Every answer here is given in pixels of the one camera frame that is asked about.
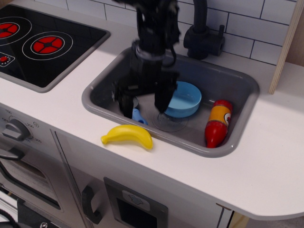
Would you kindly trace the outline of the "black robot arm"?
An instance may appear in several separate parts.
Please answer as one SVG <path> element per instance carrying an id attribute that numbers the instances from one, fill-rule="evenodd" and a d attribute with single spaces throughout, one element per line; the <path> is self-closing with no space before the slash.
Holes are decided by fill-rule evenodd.
<path id="1" fill-rule="evenodd" d="M 175 0 L 125 0 L 136 9 L 138 40 L 132 43 L 130 70 L 115 83 L 114 98 L 125 117 L 133 116 L 133 98 L 154 94 L 154 105 L 163 113 L 177 89 L 179 73 L 170 71 L 176 60 L 174 44 L 179 42 L 179 7 Z M 169 49 L 173 62 L 164 64 Z"/>

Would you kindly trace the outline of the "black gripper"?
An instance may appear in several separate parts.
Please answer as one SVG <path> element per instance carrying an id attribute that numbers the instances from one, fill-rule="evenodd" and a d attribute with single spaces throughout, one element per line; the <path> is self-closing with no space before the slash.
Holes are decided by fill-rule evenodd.
<path id="1" fill-rule="evenodd" d="M 129 68 L 114 82 L 114 98 L 127 118 L 133 116 L 133 99 L 138 95 L 154 93 L 154 105 L 164 113 L 177 88 L 179 73 L 162 66 L 162 61 L 147 61 L 135 53 L 130 55 Z"/>

